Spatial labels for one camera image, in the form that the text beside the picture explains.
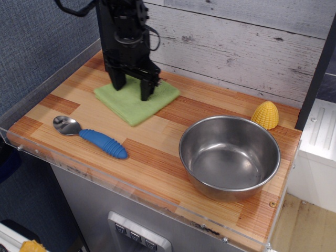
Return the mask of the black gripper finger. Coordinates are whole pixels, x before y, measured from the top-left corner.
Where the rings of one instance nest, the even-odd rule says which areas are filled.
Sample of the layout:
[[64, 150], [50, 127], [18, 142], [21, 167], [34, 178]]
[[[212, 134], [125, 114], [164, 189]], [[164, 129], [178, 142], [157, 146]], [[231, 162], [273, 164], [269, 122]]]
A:
[[154, 93], [155, 87], [158, 85], [157, 82], [149, 81], [149, 80], [141, 80], [140, 88], [141, 88], [141, 100], [147, 101], [150, 95]]
[[125, 73], [123, 73], [119, 69], [115, 69], [113, 67], [108, 66], [107, 67], [107, 72], [110, 76], [111, 82], [115, 90], [120, 90], [124, 87], [126, 84], [126, 77]]

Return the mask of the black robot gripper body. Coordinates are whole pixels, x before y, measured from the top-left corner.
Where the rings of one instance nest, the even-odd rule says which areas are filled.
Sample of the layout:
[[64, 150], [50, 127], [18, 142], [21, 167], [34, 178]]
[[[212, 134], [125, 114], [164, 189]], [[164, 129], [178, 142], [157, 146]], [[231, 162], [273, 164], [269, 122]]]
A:
[[112, 67], [140, 80], [159, 82], [160, 69], [150, 59], [150, 39], [148, 36], [134, 44], [114, 42], [115, 56]]

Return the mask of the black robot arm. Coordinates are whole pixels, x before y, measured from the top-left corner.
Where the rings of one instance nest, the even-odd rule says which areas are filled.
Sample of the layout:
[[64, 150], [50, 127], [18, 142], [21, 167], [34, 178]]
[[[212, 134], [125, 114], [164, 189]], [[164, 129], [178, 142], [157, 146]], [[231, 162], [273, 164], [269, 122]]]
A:
[[143, 1], [99, 1], [97, 18], [105, 70], [115, 90], [126, 76], [140, 81], [141, 100], [147, 101], [160, 80], [160, 68], [150, 59], [148, 8]]

